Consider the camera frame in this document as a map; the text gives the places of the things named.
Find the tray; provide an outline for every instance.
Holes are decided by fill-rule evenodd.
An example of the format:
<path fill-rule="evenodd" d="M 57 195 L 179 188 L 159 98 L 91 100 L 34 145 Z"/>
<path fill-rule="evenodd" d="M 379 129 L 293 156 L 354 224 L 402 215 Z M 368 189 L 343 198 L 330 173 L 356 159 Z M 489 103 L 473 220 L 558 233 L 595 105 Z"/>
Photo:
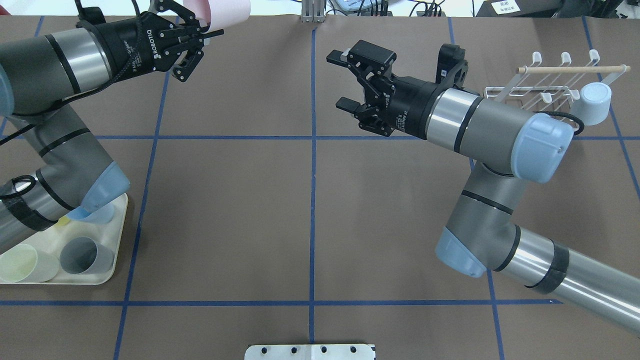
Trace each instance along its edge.
<path fill-rule="evenodd" d="M 89 224 L 86 222 L 71 220 L 66 225 L 54 225 L 45 231 L 36 233 L 24 240 L 22 243 L 34 246 L 38 250 L 48 252 L 60 258 L 62 248 L 70 240 L 79 236 L 88 236 L 96 242 L 103 244 L 113 251 L 113 265 L 111 269 L 102 274 L 78 275 L 68 274 L 62 268 L 58 270 L 56 276 L 46 282 L 6 282 L 0 279 L 0 284 L 7 285 L 100 285 L 113 276 L 118 259 L 120 239 L 124 227 L 124 217 L 127 213 L 129 198 L 127 194 L 122 194 L 111 202 L 115 209 L 113 219 L 106 224 Z"/>

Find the white label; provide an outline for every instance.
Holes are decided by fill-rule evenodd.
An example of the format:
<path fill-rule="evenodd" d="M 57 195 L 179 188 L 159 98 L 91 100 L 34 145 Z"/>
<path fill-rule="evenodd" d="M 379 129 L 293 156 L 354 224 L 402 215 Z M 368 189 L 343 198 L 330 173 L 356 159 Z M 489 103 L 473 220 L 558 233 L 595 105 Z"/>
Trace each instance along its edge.
<path fill-rule="evenodd" d="M 519 12 L 520 8 L 516 3 L 516 0 L 505 0 L 498 1 L 496 3 L 491 3 L 493 9 L 498 15 L 502 15 L 503 13 L 515 13 Z"/>

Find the cup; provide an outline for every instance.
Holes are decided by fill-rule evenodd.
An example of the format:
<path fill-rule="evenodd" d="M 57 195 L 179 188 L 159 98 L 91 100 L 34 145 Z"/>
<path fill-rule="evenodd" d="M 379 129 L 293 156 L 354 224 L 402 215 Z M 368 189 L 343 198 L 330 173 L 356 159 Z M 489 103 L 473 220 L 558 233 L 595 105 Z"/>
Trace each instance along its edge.
<path fill-rule="evenodd" d="M 83 208 L 76 208 L 68 213 L 67 217 L 75 221 L 90 222 L 92 224 L 106 224 L 111 221 L 114 214 L 115 207 L 112 203 L 109 203 L 93 213 L 90 213 Z"/>
<path fill-rule="evenodd" d="M 0 256 L 0 279 L 6 282 L 44 282 L 60 269 L 58 259 L 28 244 L 18 244 Z"/>
<path fill-rule="evenodd" d="M 60 253 L 62 270 L 70 274 L 101 274 L 111 269 L 113 251 L 86 236 L 68 242 Z"/>

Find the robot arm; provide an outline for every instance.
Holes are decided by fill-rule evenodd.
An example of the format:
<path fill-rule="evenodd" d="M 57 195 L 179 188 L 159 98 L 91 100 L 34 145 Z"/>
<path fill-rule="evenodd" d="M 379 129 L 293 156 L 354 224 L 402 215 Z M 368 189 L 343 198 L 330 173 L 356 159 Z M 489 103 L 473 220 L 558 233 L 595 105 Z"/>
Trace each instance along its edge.
<path fill-rule="evenodd" d="M 69 211 L 88 215 L 129 188 L 71 101 L 153 71 L 184 82 L 209 38 L 223 34 L 173 0 L 153 0 L 142 14 L 133 3 L 135 18 L 107 23 L 99 8 L 76 0 L 76 29 L 0 45 L 0 115 L 46 164 L 0 187 L 0 254 Z M 184 22 L 158 16 L 168 10 Z"/>
<path fill-rule="evenodd" d="M 640 334 L 640 280 L 511 223 L 527 181 L 551 178 L 573 128 L 464 91 L 467 62 L 456 45 L 441 48 L 435 83 L 397 77 L 396 58 L 361 40 L 327 61 L 349 69 L 364 87 L 364 104 L 344 97 L 336 104 L 360 128 L 383 136 L 397 129 L 478 160 L 438 242 L 438 258 L 472 277 L 487 268 L 503 272 Z"/>

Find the gray cup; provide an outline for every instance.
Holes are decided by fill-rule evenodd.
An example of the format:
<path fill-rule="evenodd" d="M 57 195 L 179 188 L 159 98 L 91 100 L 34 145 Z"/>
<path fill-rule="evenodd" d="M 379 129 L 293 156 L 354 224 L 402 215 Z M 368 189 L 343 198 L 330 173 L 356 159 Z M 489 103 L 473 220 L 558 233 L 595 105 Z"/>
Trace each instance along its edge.
<path fill-rule="evenodd" d="M 113 251 L 86 236 L 71 240 L 60 253 L 60 266 L 70 274 L 101 274 L 112 265 Z"/>

